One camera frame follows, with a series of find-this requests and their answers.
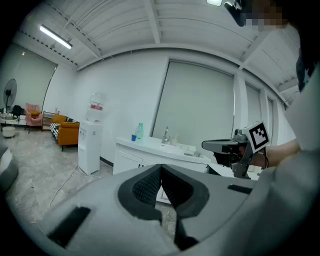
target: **faucet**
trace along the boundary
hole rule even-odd
[[[169,136],[169,138],[167,138],[168,130],[169,130],[169,127],[167,126],[165,129],[164,135],[162,137],[162,144],[166,144],[166,142],[168,142],[168,143],[170,142],[171,135]]]

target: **sink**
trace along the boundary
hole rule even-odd
[[[184,150],[182,148],[176,147],[176,146],[171,146],[169,144],[161,144],[159,148],[161,151],[164,151],[167,153],[173,153],[173,154],[178,154],[178,155],[184,154]]]

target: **cable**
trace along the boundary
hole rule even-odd
[[[62,186],[55,192],[55,194],[54,194],[54,196],[53,196],[53,198],[52,198],[52,200],[51,200],[51,202],[50,202],[50,204],[49,204],[49,210],[50,210],[51,204],[52,204],[53,200],[55,199],[56,195],[58,194],[58,192],[60,191],[60,189],[62,189],[62,187],[64,186],[64,184],[66,184],[66,182],[71,178],[72,174],[75,173],[77,167],[78,167],[78,165],[74,168],[74,170],[73,170],[73,172],[71,173],[71,175],[69,176],[69,178],[67,178],[67,179],[65,180],[65,182],[62,184]]]
[[[67,178],[65,180],[65,182],[61,185],[61,187],[55,192],[50,204],[49,204],[49,210],[50,210],[50,207],[51,207],[51,204],[53,202],[53,200],[56,198],[56,195],[58,194],[58,192],[60,191],[60,189],[62,189],[62,187],[66,184],[66,182],[71,178],[71,176],[75,173],[76,169],[79,169],[80,172],[83,174],[83,175],[86,175],[86,176],[92,176],[92,177],[96,177],[96,178],[101,178],[100,176],[95,176],[95,175],[90,175],[90,174],[86,174],[83,170],[81,170],[81,168],[79,167],[79,164],[77,164],[77,166],[74,168],[73,172],[71,173],[71,175],[69,176],[69,178]]]
[[[264,147],[264,158],[265,158],[265,168],[268,168],[268,166],[269,166],[269,159],[268,159],[268,157],[267,157],[267,149],[266,149],[266,147]]]
[[[81,171],[81,173],[83,174],[83,175],[86,175],[86,176],[92,176],[92,177],[96,177],[96,178],[101,178],[100,176],[95,176],[95,175],[91,175],[91,174],[86,174],[81,168],[80,168],[80,166],[79,166],[79,164],[77,165],[77,167],[78,167],[78,169]]]
[[[300,91],[297,90],[297,91],[295,91],[294,93],[292,93],[291,97],[290,97],[288,100],[284,101],[283,103],[287,103],[288,101],[290,101],[290,100],[292,99],[292,97],[293,97],[296,93],[299,93],[299,92],[300,92]]]

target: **white stool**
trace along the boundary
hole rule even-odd
[[[6,126],[2,128],[2,135],[4,137],[13,137],[16,135],[16,128],[12,126]]]

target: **standing fan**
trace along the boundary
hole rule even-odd
[[[15,79],[10,79],[6,84],[3,92],[3,101],[5,104],[5,108],[11,107],[15,101],[17,94],[17,82]]]

